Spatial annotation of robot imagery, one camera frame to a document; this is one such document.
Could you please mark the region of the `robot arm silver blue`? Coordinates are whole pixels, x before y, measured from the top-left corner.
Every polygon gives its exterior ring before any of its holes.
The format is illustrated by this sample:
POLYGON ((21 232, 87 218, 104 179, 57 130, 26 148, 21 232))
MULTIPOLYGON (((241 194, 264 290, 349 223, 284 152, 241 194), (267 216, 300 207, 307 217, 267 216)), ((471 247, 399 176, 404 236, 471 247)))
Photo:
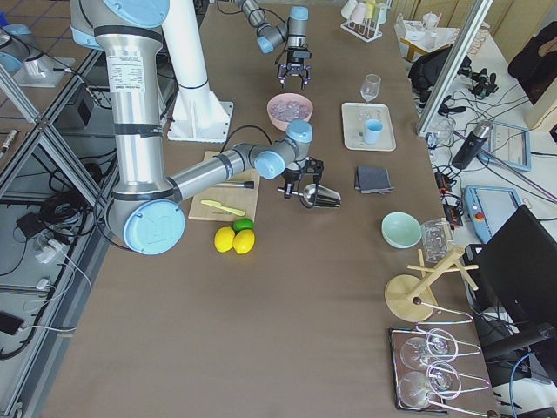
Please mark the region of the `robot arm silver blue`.
POLYGON ((278 25, 272 25, 267 19, 266 12, 257 1, 232 1, 242 12, 249 25, 255 29, 257 43, 264 54, 275 51, 279 46, 284 47, 286 61, 279 63, 282 53, 276 59, 278 66, 277 78, 282 87, 288 77, 300 78, 301 89, 304 89, 311 79, 311 66, 305 61, 312 57, 307 43, 307 25, 309 10, 305 6, 292 6, 289 17, 278 25))
POLYGON ((175 175, 164 172, 156 55, 166 48, 178 83, 171 136, 222 142, 232 110, 211 91, 198 20, 190 1, 74 1, 74 40, 104 52, 107 63, 119 181, 111 193, 107 224, 134 252, 160 254, 180 240, 180 203, 254 169, 292 187, 303 175, 319 175, 309 156, 312 127, 291 122, 269 145, 239 144, 175 175))

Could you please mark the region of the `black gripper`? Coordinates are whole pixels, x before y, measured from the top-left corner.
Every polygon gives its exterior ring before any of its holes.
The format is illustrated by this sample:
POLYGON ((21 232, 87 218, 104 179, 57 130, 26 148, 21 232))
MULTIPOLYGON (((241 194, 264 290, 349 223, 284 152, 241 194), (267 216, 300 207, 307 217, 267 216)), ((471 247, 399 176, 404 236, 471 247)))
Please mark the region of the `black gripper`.
POLYGON ((287 77, 300 77, 300 89, 304 90, 311 80, 311 66, 305 63, 312 57, 308 49, 289 48, 286 62, 278 66, 278 80, 285 86, 287 77))
POLYGON ((277 191, 282 193, 285 199, 293 197, 301 199, 303 191, 299 189, 299 180, 305 175, 312 175, 313 184, 319 186, 324 168, 324 162, 313 157, 307 157, 304 161, 293 161, 282 172, 285 181, 277 191))

